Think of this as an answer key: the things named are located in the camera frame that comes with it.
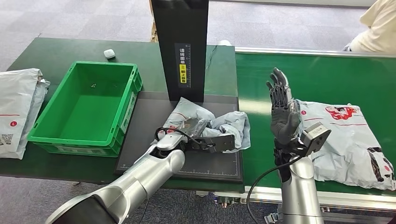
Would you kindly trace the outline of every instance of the robotic arm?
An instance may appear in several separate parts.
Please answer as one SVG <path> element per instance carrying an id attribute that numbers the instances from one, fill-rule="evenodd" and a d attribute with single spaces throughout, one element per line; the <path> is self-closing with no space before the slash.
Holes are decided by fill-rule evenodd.
<path id="1" fill-rule="evenodd" d="M 120 178 L 59 207 L 46 224 L 121 224 L 184 165 L 184 152 L 175 147 L 187 138 L 170 133 L 152 145 Z"/>
<path id="2" fill-rule="evenodd" d="M 323 146 L 330 130 L 320 122 L 305 129 L 297 138 L 299 116 L 285 74 L 275 68 L 267 82 L 272 102 L 271 131 L 275 136 L 275 164 L 282 182 L 282 211 L 285 224 L 323 224 L 314 180 L 314 167 L 308 157 Z M 270 223 L 271 216 L 266 217 Z"/>

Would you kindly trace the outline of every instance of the white plastic bag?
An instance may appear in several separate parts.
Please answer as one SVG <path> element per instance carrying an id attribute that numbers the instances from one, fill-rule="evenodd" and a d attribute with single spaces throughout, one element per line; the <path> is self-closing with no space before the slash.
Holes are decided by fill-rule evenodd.
<path id="1" fill-rule="evenodd" d="M 0 158 L 22 159 L 49 82 L 39 69 L 0 72 Z"/>
<path id="2" fill-rule="evenodd" d="M 188 119 L 209 120 L 212 128 L 206 127 L 202 132 L 202 137 L 216 137 L 224 135 L 234 135 L 235 149 L 226 150 L 223 153 L 235 153 L 241 149 L 250 147 L 250 124 L 245 112 L 234 111 L 215 118 L 209 110 L 181 97 L 176 108 L 170 114 L 163 127 L 180 128 L 184 121 Z M 158 133 L 161 139 L 165 135 L 164 131 Z"/>
<path id="3" fill-rule="evenodd" d="M 176 105 L 176 108 L 169 115 L 168 119 L 166 119 L 163 127 L 177 129 L 183 124 L 184 121 L 193 118 L 197 118 L 199 120 L 213 120 L 214 115 L 209 110 L 181 97 L 179 103 Z M 164 135 L 165 132 L 160 131 L 158 133 L 159 139 L 163 138 Z"/>
<path id="4" fill-rule="evenodd" d="M 318 121 L 332 131 L 323 147 L 311 155 L 315 180 L 332 180 L 364 188 L 396 189 L 393 166 L 382 153 L 360 107 L 297 102 L 300 131 Z"/>

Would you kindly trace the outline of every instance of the green plastic crate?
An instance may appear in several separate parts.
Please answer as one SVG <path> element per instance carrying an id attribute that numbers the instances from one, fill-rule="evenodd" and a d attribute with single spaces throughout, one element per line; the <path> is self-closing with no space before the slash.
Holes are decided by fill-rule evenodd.
<path id="1" fill-rule="evenodd" d="M 28 140 L 49 153 L 117 157 L 141 87 L 136 64 L 75 62 Z"/>

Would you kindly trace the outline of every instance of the beige shirt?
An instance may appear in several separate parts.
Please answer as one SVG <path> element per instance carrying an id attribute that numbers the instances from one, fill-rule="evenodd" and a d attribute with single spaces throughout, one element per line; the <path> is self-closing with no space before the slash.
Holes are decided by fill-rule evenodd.
<path id="1" fill-rule="evenodd" d="M 369 29 L 352 40 L 352 51 L 396 53 L 396 0 L 377 0 L 360 22 Z"/>

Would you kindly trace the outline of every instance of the red stripe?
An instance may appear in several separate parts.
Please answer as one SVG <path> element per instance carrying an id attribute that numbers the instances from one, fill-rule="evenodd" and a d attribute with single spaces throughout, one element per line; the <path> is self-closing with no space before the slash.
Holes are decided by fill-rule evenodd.
<path id="1" fill-rule="evenodd" d="M 304 121 L 308 121 L 308 120 L 320 120 L 320 119 L 323 119 L 323 118 L 311 118 L 311 119 L 307 119 L 307 120 L 304 120 Z"/>
<path id="2" fill-rule="evenodd" d="M 336 123 L 330 123 L 331 125 L 339 125 L 339 126 L 350 126 L 350 125 L 367 125 L 367 124 L 349 124 L 349 125 L 340 125 L 340 124 L 336 124 Z"/>

